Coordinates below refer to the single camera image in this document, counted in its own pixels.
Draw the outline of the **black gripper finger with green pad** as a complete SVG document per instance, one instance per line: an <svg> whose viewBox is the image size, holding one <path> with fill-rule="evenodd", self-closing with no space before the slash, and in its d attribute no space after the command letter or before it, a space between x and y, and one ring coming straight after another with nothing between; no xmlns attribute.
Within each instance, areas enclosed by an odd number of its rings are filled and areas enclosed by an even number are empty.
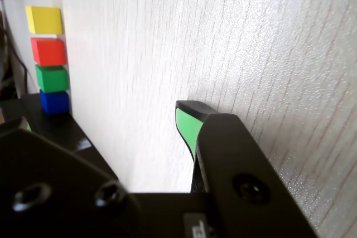
<svg viewBox="0 0 357 238"><path fill-rule="evenodd" d="M237 115L178 100L175 121L201 174L217 237L316 236Z"/></svg>
<svg viewBox="0 0 357 238"><path fill-rule="evenodd" d="M74 153L1 124L2 237L138 237L123 186Z"/></svg>

